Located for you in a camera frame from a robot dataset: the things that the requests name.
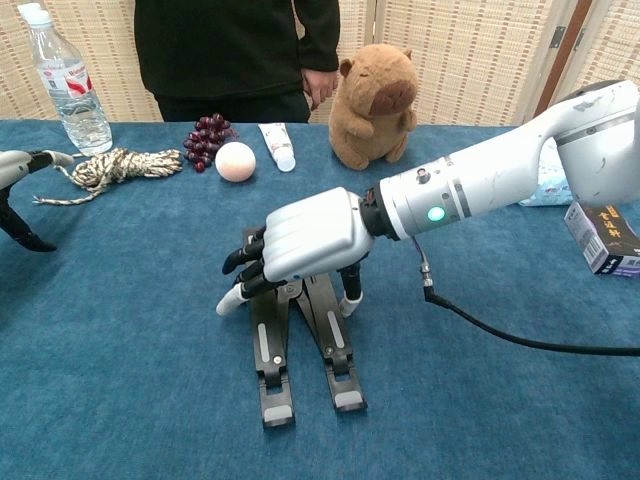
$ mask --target bottle cap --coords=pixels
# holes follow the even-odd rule
[[[290,172],[296,166],[296,159],[293,152],[288,148],[278,148],[273,152],[273,158],[282,172]]]
[[[22,5],[18,5],[20,16],[25,21],[27,20],[27,15],[30,10],[42,10],[42,5],[40,5],[38,2],[23,3]]]
[[[51,18],[51,14],[42,10],[41,8],[28,7],[23,8],[20,13],[22,14],[22,18],[29,24],[31,27],[45,27],[48,25],[53,25],[53,19]]]

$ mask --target bunch of grapes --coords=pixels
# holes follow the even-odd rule
[[[189,133],[183,143],[184,148],[187,149],[184,156],[191,162],[196,172],[202,173],[213,164],[216,153],[225,140],[235,136],[229,121],[219,113],[202,117],[196,122],[195,130]]]

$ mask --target metal bracket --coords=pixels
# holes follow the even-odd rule
[[[247,245],[255,230],[245,231]],[[251,300],[251,332],[264,427],[293,423],[294,409],[287,371],[289,300],[278,303],[275,291]]]
[[[578,38],[576,39],[576,44],[573,46],[573,51],[577,51],[578,47],[580,47],[580,43],[582,42],[582,37],[584,37],[585,28],[580,29],[580,33],[578,34]]]
[[[339,412],[367,408],[356,368],[353,348],[329,275],[304,280],[304,295],[297,298],[307,325],[324,359],[333,406]]]
[[[244,234],[245,245],[254,229]],[[295,421],[287,342],[289,304],[295,300],[322,354],[333,405],[339,412],[367,408],[353,364],[353,349],[328,274],[287,283],[251,299],[251,331],[262,422],[266,428]]]
[[[553,38],[551,38],[551,45],[549,48],[558,48],[560,47],[560,43],[562,43],[562,38],[564,37],[564,32],[567,30],[567,27],[562,25],[558,25],[556,27],[556,31],[553,32]]]

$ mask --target tissue box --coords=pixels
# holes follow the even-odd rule
[[[593,273],[640,277],[640,238],[615,205],[593,208],[574,201],[564,221]]]
[[[531,197],[518,202],[523,207],[570,205],[573,195],[558,155],[558,146],[549,138],[540,151],[538,187]]]

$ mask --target twisted rope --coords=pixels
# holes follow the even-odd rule
[[[64,173],[73,183],[88,191],[89,195],[76,200],[55,200],[34,196],[34,203],[80,205],[104,193],[109,184],[113,182],[122,183],[125,179],[132,177],[166,177],[182,170],[182,162],[178,150],[138,153],[129,152],[126,148],[114,148],[78,164],[71,175],[61,166],[56,165],[54,168]]]

